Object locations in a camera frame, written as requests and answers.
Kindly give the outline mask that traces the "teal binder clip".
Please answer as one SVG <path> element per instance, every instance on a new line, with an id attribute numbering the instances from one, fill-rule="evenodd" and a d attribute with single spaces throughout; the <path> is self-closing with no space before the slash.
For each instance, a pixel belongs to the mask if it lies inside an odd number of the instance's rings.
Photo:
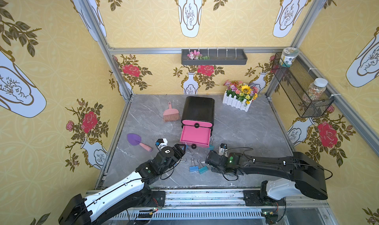
<path id="1" fill-rule="evenodd" d="M 204 174 L 205 172 L 208 171 L 208 167 L 206 165 L 204 165 L 200 159 L 197 160 L 197 163 L 198 163 L 198 171 L 199 171 L 199 174 Z"/>
<path id="2" fill-rule="evenodd" d="M 211 138 L 211 139 L 210 139 L 210 143 L 209 143 L 209 150 L 214 150 L 213 142 L 214 142 L 214 139 Z"/>

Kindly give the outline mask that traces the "pink top drawer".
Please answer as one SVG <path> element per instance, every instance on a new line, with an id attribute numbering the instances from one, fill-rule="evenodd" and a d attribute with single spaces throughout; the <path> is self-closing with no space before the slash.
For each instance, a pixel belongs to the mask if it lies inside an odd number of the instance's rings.
<path id="1" fill-rule="evenodd" d="M 199 127 L 212 128 L 213 127 L 212 122 L 206 122 L 206 121 L 183 120 L 182 124 L 187 125 L 187 126 L 193 126 L 195 128 L 199 128 Z"/>

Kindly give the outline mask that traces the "black drawer cabinet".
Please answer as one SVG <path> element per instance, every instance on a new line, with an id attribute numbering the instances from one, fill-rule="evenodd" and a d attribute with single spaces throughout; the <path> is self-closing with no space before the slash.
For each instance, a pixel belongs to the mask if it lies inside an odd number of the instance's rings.
<path id="1" fill-rule="evenodd" d="M 186 98 L 181 122 L 195 120 L 212 122 L 214 126 L 215 100 L 207 97 L 189 96 Z"/>

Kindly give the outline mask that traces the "blue binder clip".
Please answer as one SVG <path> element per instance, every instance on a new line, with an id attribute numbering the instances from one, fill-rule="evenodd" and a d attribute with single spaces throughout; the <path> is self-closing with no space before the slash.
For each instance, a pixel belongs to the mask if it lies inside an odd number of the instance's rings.
<path id="1" fill-rule="evenodd" d="M 199 167 L 195 164 L 194 158 L 191 158 L 191 166 L 189 167 L 189 171 L 197 172 L 199 170 Z"/>

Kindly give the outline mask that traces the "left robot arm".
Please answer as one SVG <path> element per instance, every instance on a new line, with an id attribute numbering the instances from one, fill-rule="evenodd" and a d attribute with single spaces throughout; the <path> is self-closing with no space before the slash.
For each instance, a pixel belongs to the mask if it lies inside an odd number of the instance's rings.
<path id="1" fill-rule="evenodd" d="M 154 159 L 140 164 L 112 186 L 87 197 L 74 196 L 58 218 L 58 224 L 101 225 L 128 208 L 149 203 L 153 194 L 150 185 L 174 168 L 185 153 L 185 144 L 163 147 Z"/>

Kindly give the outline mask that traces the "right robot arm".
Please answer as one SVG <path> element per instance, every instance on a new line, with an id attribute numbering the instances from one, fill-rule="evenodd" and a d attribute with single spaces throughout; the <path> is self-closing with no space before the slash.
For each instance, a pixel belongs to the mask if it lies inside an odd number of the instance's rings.
<path id="1" fill-rule="evenodd" d="M 317 200 L 327 200 L 325 168 L 301 152 L 288 157 L 253 157 L 241 153 L 229 156 L 210 151 L 205 163 L 212 171 L 224 176 L 259 174 L 275 176 L 276 181 L 261 183 L 261 195 L 274 200 L 303 194 Z"/>

